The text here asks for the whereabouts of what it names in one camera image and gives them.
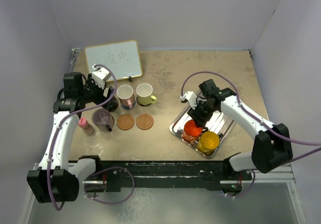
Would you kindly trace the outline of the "pale yellow mug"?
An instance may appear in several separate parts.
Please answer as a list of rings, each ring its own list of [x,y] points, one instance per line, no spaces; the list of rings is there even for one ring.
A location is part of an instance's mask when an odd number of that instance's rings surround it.
[[[149,83],[141,83],[136,87],[136,94],[142,104],[156,103],[157,98],[153,95],[153,87]]]

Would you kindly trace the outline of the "dark mug white interior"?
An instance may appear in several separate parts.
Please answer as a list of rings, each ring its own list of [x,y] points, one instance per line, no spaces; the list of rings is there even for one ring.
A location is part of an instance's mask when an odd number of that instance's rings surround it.
[[[108,110],[109,112],[113,112],[117,110],[119,106],[118,100],[114,97],[109,103],[106,104],[105,109]]]

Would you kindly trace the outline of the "pink mug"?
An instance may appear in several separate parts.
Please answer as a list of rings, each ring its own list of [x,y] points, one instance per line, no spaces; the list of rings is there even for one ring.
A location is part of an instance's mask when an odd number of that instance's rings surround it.
[[[133,104],[135,100],[133,88],[130,85],[121,85],[117,89],[117,96],[120,101],[120,104],[129,106]]]

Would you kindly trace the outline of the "orange glass cup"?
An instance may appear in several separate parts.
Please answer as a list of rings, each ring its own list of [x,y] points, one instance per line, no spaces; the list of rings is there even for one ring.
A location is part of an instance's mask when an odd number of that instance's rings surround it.
[[[194,120],[189,120],[184,125],[182,138],[189,143],[193,143],[206,131],[208,131],[207,127],[197,127]]]

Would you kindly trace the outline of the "purple mug black rim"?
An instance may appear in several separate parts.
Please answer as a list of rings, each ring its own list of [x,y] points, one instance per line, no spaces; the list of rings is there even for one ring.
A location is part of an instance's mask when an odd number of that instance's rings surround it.
[[[92,114],[92,121],[99,130],[104,132],[112,132],[115,123],[114,117],[104,108],[100,108]]]

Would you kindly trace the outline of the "light wooden coaster top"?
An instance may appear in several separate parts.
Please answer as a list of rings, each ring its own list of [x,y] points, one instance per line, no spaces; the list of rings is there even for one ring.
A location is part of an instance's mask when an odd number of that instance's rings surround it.
[[[130,114],[120,115],[117,119],[117,126],[121,130],[129,130],[135,123],[134,117]]]

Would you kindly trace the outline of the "light wooden coaster bottom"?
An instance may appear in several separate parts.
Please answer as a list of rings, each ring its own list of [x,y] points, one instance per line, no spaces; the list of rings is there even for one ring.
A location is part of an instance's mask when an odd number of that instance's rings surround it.
[[[136,118],[136,125],[141,130],[148,130],[154,124],[153,117],[150,114],[140,114]]]

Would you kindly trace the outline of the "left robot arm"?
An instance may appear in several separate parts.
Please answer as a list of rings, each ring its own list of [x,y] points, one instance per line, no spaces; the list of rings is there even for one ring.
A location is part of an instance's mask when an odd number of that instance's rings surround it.
[[[80,72],[64,74],[64,87],[58,92],[53,104],[54,121],[46,151],[36,170],[27,174],[27,182],[39,203],[75,201],[80,183],[87,177],[97,180],[103,175],[101,160],[97,155],[82,156],[73,167],[69,167],[69,152],[81,114],[87,111],[86,104],[106,107],[115,95],[111,87],[104,95],[106,83],[114,74],[98,68],[88,76]]]

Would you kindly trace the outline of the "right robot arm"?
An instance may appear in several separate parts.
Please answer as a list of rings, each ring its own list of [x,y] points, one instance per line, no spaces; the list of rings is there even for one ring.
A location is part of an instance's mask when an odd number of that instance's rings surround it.
[[[204,127],[213,113],[219,111],[234,120],[254,141],[252,151],[226,159],[223,167],[226,178],[235,179],[243,170],[268,173],[293,159],[289,130],[284,124],[276,125],[261,117],[245,105],[235,91],[220,89],[211,79],[201,83],[199,89],[202,100],[198,100],[193,91],[180,97],[181,102],[189,103],[188,115],[197,127]]]

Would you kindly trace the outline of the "yellow glass cup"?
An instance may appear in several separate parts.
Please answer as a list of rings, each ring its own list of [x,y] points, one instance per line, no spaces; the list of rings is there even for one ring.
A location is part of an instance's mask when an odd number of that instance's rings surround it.
[[[198,141],[197,149],[205,155],[211,155],[220,145],[220,137],[214,132],[204,132]]]

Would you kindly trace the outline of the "light wooden coaster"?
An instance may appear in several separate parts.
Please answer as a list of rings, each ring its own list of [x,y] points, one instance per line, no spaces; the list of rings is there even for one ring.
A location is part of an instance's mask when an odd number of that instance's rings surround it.
[[[134,117],[130,114],[120,115],[117,119],[117,126],[121,130],[129,130],[135,123]]]
[[[140,114],[136,118],[136,125],[141,130],[148,130],[154,124],[153,117],[150,114]]]

